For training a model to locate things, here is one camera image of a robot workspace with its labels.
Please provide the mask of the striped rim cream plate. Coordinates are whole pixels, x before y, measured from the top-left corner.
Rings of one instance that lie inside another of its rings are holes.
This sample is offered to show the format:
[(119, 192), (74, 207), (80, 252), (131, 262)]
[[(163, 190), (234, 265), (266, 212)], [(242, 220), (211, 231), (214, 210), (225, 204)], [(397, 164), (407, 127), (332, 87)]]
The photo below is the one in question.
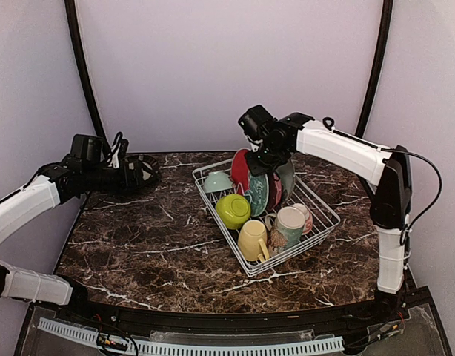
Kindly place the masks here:
[(139, 188), (155, 182), (159, 176), (159, 163), (147, 154), (133, 154), (123, 160), (124, 177), (128, 187)]

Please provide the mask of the red and teal plate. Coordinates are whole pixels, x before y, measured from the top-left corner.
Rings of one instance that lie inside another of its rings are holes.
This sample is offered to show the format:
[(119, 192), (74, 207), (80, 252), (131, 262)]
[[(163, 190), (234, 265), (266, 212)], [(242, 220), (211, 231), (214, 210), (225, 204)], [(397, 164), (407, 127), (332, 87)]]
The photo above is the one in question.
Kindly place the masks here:
[(260, 216), (267, 207), (269, 187), (266, 174), (253, 176), (248, 168), (247, 148), (238, 150), (230, 168), (231, 179), (237, 194), (242, 195), (250, 204), (250, 215)]

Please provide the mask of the pink polka dot plate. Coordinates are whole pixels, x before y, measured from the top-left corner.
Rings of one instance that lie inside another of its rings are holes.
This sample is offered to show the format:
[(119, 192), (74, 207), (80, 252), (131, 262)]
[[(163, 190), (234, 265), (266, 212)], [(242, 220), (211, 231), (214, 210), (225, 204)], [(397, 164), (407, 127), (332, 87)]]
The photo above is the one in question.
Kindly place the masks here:
[(269, 196), (266, 206), (267, 211), (272, 211), (282, 201), (282, 181), (276, 172), (268, 174)]

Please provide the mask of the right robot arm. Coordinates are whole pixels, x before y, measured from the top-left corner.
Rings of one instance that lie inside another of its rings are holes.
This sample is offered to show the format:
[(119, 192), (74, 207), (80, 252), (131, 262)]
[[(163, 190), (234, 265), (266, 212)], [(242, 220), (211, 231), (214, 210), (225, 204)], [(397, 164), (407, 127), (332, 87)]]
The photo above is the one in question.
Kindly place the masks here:
[(255, 175), (274, 171), (294, 153), (319, 157), (363, 178), (375, 187), (369, 192), (370, 216), (379, 235), (377, 288), (384, 292), (369, 304), (376, 322), (388, 319), (397, 309), (396, 294), (402, 287), (409, 258), (412, 178), (410, 158), (414, 153), (398, 145), (389, 148), (339, 131), (334, 120), (319, 121), (303, 113), (274, 118), (256, 105), (238, 120), (251, 144), (249, 171)]

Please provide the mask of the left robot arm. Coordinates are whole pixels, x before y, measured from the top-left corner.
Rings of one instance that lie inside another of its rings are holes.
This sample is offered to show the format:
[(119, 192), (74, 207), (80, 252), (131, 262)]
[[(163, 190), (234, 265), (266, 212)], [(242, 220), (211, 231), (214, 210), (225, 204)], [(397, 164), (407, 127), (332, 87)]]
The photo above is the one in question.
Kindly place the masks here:
[[(147, 154), (128, 154), (128, 140), (117, 133), (107, 157), (103, 140), (76, 134), (70, 153), (60, 162), (43, 165), (22, 187), (0, 200), (0, 245), (46, 211), (89, 192), (132, 193), (153, 185), (159, 164)], [(89, 323), (95, 308), (73, 294), (69, 281), (54, 274), (18, 268), (0, 260), (0, 298), (9, 297), (65, 306), (79, 323)]]

